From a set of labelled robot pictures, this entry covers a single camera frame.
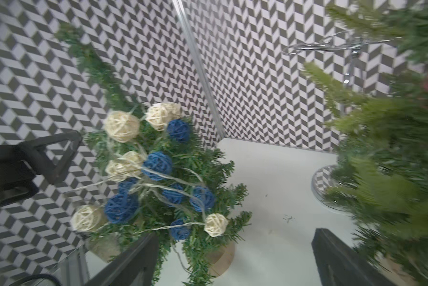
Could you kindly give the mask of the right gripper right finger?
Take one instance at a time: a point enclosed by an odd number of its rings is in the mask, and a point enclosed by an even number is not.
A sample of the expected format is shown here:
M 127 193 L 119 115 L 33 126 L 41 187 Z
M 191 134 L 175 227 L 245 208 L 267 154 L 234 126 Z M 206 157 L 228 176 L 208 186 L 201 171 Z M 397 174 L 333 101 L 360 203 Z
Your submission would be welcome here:
M 326 228 L 315 230 L 311 245 L 322 286 L 394 285 Z

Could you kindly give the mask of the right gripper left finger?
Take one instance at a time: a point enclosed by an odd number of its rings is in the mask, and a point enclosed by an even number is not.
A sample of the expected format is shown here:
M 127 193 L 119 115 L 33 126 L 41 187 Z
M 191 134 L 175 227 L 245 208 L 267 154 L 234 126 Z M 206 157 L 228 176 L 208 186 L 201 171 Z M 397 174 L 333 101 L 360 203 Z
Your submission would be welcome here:
M 147 234 L 89 280 L 85 286 L 150 286 L 153 283 L 159 240 Z

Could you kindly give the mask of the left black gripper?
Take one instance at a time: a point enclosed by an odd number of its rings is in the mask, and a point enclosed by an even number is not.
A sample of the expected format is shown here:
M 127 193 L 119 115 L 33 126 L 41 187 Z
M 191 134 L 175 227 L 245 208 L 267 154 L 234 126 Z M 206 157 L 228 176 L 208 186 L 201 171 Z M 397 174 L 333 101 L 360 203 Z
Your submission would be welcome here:
M 39 188 L 33 182 L 35 173 L 51 185 L 64 182 L 81 143 L 81 133 L 69 131 L 17 146 L 0 145 L 0 207 L 36 195 Z

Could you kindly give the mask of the rattan ball string light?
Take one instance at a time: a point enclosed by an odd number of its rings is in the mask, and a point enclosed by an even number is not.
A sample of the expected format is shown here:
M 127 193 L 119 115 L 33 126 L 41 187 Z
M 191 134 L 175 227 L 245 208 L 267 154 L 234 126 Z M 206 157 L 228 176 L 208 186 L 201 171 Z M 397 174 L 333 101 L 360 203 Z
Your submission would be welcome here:
M 224 162 L 221 150 L 203 148 L 179 104 L 158 103 L 143 112 L 138 104 L 114 100 L 103 129 L 85 140 L 119 189 L 102 207 L 77 210 L 75 231 L 127 238 L 169 231 L 176 241 L 233 238 L 228 215 L 236 194 L 225 183 L 234 164 Z

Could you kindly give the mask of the dark green christmas tree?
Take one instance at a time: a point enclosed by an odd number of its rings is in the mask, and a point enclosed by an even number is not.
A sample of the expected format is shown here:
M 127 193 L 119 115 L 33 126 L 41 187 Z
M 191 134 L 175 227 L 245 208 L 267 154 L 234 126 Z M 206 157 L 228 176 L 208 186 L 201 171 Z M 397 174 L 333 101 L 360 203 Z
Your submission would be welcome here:
M 243 184 L 227 185 L 234 163 L 219 149 L 206 148 L 174 102 L 146 107 L 130 101 L 111 65 L 83 31 L 63 23 L 56 38 L 67 44 L 77 65 L 105 92 L 109 113 L 100 131 L 85 136 L 96 163 L 117 193 L 102 206 L 105 224 L 90 231 L 92 241 L 112 238 L 122 249 L 147 234 L 159 241 L 153 282 L 178 243 L 187 259 L 189 286 L 213 283 L 211 254 L 240 240 L 252 213 L 231 212 L 247 197 Z

